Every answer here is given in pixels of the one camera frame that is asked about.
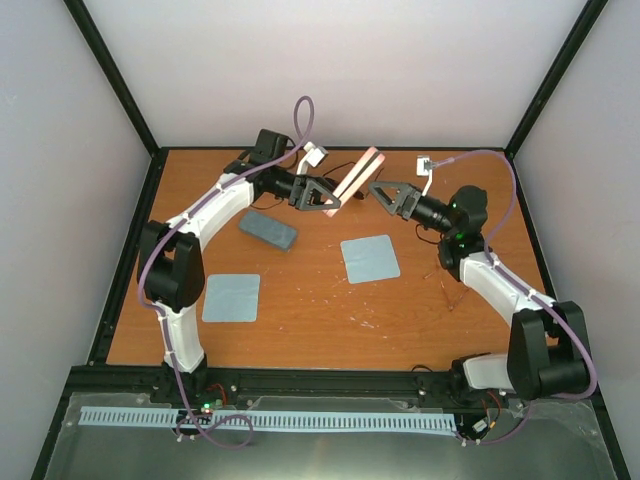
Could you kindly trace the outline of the pink glasses case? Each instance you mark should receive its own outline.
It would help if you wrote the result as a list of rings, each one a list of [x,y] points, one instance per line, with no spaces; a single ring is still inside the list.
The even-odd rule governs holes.
[[[325,211],[325,215],[332,218],[345,204],[355,196],[355,193],[369,180],[369,178],[381,167],[385,161],[385,155],[376,147],[370,147],[360,157],[343,180],[333,190],[332,194],[340,202],[335,209]]]

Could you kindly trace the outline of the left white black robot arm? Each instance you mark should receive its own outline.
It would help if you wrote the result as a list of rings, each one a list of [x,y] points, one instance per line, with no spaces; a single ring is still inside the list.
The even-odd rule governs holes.
[[[164,363],[176,372],[172,388],[186,402],[208,390],[207,358],[201,345],[196,303],[206,283],[203,251],[240,211],[268,193],[300,211],[335,210],[335,185],[308,174],[327,151],[312,142],[286,147],[287,137],[263,129],[256,145],[228,164],[216,183],[193,205],[165,223],[142,229],[137,272],[141,305],[160,324]]]

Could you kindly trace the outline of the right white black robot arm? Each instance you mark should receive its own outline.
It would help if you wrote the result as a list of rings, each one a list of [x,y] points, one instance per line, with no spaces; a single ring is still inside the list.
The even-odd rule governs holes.
[[[510,328],[506,353],[453,362],[463,387],[502,390],[524,400],[578,400],[595,392],[583,311],[572,301],[558,302],[532,288],[492,252],[482,235],[488,218],[485,190],[463,186],[447,203],[409,183],[376,181],[369,191],[390,214],[439,233],[441,267],[483,298]]]

